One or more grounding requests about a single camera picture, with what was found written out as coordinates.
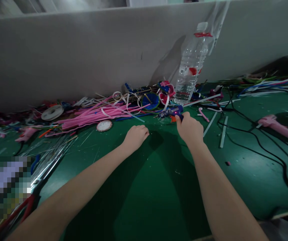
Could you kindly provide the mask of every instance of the white wall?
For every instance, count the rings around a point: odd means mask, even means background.
[[[212,3],[0,19],[0,110],[110,94],[162,76],[176,81],[181,48]],[[288,0],[231,2],[199,81],[235,77],[288,55]]]

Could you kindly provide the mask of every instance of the pink craft flower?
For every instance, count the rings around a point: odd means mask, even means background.
[[[163,87],[166,87],[167,85],[169,85],[170,84],[170,82],[168,82],[167,80],[165,80],[165,81],[162,81],[161,82],[161,86],[163,86]]]

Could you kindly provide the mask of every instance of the tape roll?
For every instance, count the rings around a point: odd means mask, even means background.
[[[41,115],[41,118],[45,121],[52,121],[60,117],[60,115],[63,114],[63,112],[64,108],[61,105],[54,105],[51,108],[45,110]]]

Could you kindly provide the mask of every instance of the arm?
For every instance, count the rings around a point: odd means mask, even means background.
[[[265,240],[265,233],[203,142],[203,126],[183,113],[177,130],[194,160],[202,199],[215,240]]]
[[[43,202],[7,241],[58,240],[66,226],[89,202],[105,180],[148,137],[148,129],[133,126],[124,142],[67,182]]]

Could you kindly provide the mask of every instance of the green work surface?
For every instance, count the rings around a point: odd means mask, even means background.
[[[235,102],[235,108],[254,121],[268,114],[287,114],[288,94],[244,98]],[[207,127],[208,123],[197,116],[196,106],[184,110],[199,120],[204,129]],[[214,114],[206,109],[203,112],[209,119]],[[225,115],[229,117],[228,125],[244,130],[252,127],[250,122],[234,112],[226,112]],[[219,117],[220,114],[217,114],[204,142],[252,214],[264,219],[276,207],[288,208],[288,188],[282,177],[282,167],[261,155],[275,159],[259,147],[253,135],[231,128],[227,129],[224,148],[220,149],[222,126],[216,123]],[[63,240],[193,240],[211,234],[193,160],[177,133],[176,124],[170,123],[168,118],[163,123],[153,116],[142,119],[150,136],[113,172],[72,220],[62,236]],[[114,122],[107,132],[91,132],[93,127],[80,132],[77,141],[42,189],[40,203],[120,145],[133,125],[142,124],[139,120],[128,119]],[[259,130],[253,130],[253,133],[288,167],[287,145],[272,136],[284,153]],[[0,139],[0,150],[7,147],[2,155],[10,156],[18,150],[19,144],[13,141],[15,135],[18,136],[13,133],[5,140]],[[46,150],[49,146],[51,144],[42,145],[39,150]],[[287,211],[279,210],[277,214]]]

